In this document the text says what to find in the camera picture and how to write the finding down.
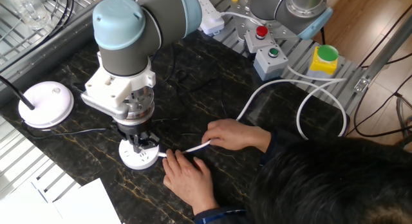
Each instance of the white paper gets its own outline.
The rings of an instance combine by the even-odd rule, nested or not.
[[[41,196],[31,182],[24,182],[0,200],[0,223],[61,224],[60,214]]]
[[[65,223],[120,224],[100,179],[66,194],[53,204]]]

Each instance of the human hand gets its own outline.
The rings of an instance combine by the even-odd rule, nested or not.
[[[163,159],[166,172],[163,183],[166,187],[192,206],[194,215],[218,208],[213,195],[211,172],[205,162],[194,157],[197,169],[179,150],[176,151],[176,157],[170,149],[166,154],[167,158]]]
[[[234,151],[253,146],[265,153],[272,138],[270,132],[260,127],[247,126],[233,119],[210,122],[207,129],[202,143],[211,140],[211,145]]]

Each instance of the control box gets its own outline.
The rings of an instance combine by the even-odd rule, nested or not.
[[[246,31],[245,43],[249,53],[256,53],[262,47],[275,44],[275,40],[265,26],[259,26],[256,29]]]
[[[288,64],[288,58],[277,44],[265,46],[256,52],[253,67],[263,81],[280,77]]]

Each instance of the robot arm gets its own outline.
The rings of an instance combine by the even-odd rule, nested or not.
[[[333,14],[327,0],[251,0],[250,11],[264,21],[275,19],[302,39],[312,38]]]
[[[197,0],[104,0],[93,11],[100,67],[82,99],[113,117],[134,152],[158,144],[149,131],[156,84],[149,56],[200,23]]]

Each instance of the black marble surface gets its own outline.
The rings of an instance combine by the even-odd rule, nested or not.
[[[162,151],[168,148],[185,150],[198,145],[210,121],[236,118],[249,96],[262,85],[251,62],[198,32],[174,46],[176,70],[170,80],[159,84],[171,71],[170,46],[162,48],[153,63],[158,79],[154,89],[156,109],[153,120],[157,121],[153,131],[162,139]],[[111,124],[111,117],[85,105],[80,99],[80,91],[73,87],[77,83],[84,84],[98,68],[97,51],[97,45],[91,41],[55,69],[27,85],[29,88],[38,82],[53,80],[72,91],[75,97],[73,111],[63,123],[53,128],[54,133]],[[195,89],[208,81],[206,86]],[[306,92],[291,84],[270,86],[256,97],[241,121],[269,131],[274,126],[282,127],[297,134],[295,114],[305,96]],[[222,98],[227,115],[221,105]],[[190,206],[163,186],[165,173],[160,160],[143,171],[128,169],[118,155],[120,137],[112,131],[33,139],[21,128],[17,102],[13,100],[1,106],[0,114],[81,185],[101,178],[122,222],[192,223]],[[301,123],[309,138],[326,138],[339,133],[341,120],[337,108],[311,98],[304,108]],[[205,160],[211,168],[220,205],[248,203],[248,184],[257,172],[259,151],[248,148],[231,152],[207,147],[189,156],[193,155]]]

